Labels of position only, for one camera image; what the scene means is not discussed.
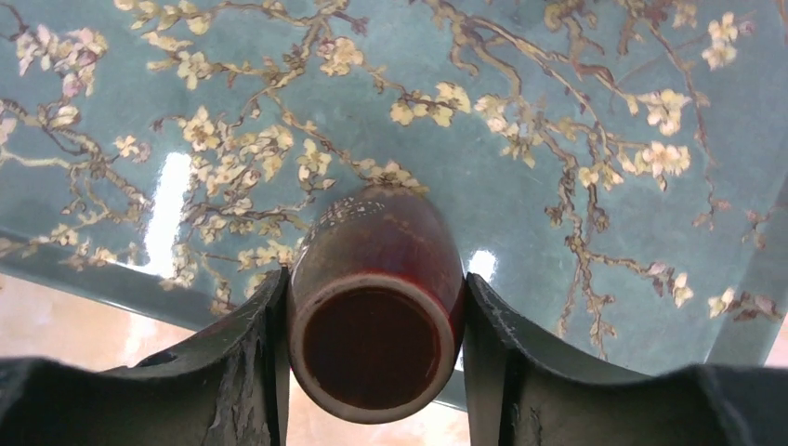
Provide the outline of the brown striped mug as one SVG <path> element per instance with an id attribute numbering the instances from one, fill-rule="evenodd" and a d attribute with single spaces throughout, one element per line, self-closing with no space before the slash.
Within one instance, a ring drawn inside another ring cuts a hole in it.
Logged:
<path id="1" fill-rule="evenodd" d="M 297 382 L 351 423 L 420 411 L 453 374 L 464 282 L 449 228 L 421 194 L 370 186 L 334 201 L 291 271 L 288 353 Z"/>

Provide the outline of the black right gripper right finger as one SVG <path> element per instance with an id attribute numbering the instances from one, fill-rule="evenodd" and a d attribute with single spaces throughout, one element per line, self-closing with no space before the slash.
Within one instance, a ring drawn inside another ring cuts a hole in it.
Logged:
<path id="1" fill-rule="evenodd" d="M 694 364 L 649 377 L 575 348 L 466 277 L 474 445 L 783 445 L 783 369 Z"/>

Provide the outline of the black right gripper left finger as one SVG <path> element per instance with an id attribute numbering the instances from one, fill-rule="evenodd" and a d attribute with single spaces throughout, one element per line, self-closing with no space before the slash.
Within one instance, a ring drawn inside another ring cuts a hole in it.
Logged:
<path id="1" fill-rule="evenodd" d="M 288 282 L 271 273 L 231 314 L 135 366 L 2 359 L 2 443 L 283 445 Z"/>

